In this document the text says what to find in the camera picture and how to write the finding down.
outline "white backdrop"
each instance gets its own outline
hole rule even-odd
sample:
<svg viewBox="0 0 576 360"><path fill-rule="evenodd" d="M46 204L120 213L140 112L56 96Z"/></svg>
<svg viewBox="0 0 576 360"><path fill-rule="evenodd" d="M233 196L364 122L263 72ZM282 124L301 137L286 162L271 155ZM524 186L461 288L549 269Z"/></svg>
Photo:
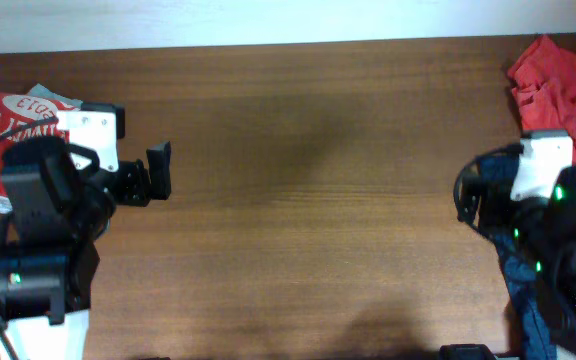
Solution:
<svg viewBox="0 0 576 360"><path fill-rule="evenodd" d="M0 53L576 32L574 0L0 0Z"/></svg>

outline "blue fabric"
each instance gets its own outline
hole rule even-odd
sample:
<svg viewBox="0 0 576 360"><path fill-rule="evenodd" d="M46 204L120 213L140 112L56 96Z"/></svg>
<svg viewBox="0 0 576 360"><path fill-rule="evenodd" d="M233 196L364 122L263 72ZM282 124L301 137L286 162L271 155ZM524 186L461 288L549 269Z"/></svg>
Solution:
<svg viewBox="0 0 576 360"><path fill-rule="evenodd" d="M493 157L480 162L479 172L486 180L512 180L517 175L518 167L517 158ZM535 270L523 260L508 254L507 249L515 248L510 235L496 235L494 242L510 301L521 319L523 358L557 359L557 350L550 343L550 332L537 308Z"/></svg>

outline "brown wooden surface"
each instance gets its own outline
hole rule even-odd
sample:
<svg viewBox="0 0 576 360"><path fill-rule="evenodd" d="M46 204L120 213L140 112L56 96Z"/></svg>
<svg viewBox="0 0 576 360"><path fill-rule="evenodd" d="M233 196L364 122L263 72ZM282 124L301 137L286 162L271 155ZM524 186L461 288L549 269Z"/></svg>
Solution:
<svg viewBox="0 0 576 360"><path fill-rule="evenodd" d="M172 141L170 200L97 243L85 358L517 349L450 192L517 139L503 70L534 39L0 55L0 91L124 104L122 159Z"/></svg>

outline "wood grain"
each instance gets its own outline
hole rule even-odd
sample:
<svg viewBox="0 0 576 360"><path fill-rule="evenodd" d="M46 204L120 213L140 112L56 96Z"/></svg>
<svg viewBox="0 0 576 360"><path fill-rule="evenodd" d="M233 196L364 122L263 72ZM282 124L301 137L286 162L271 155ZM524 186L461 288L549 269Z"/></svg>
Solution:
<svg viewBox="0 0 576 360"><path fill-rule="evenodd" d="M98 242L85 358L517 350L450 190L517 138L503 70L533 40L0 55L0 91L124 104L122 159L172 141L170 200Z"/></svg>

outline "green led indicator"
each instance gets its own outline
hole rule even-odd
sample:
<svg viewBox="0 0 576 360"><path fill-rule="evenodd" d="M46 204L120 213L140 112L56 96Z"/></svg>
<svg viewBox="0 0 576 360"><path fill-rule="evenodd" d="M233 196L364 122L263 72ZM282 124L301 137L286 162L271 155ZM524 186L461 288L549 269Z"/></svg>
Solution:
<svg viewBox="0 0 576 360"><path fill-rule="evenodd" d="M21 284L21 275L18 273L10 274L10 283L11 284Z"/></svg>
<svg viewBox="0 0 576 360"><path fill-rule="evenodd" d="M559 201L564 198L564 189L557 185L555 186L555 200Z"/></svg>

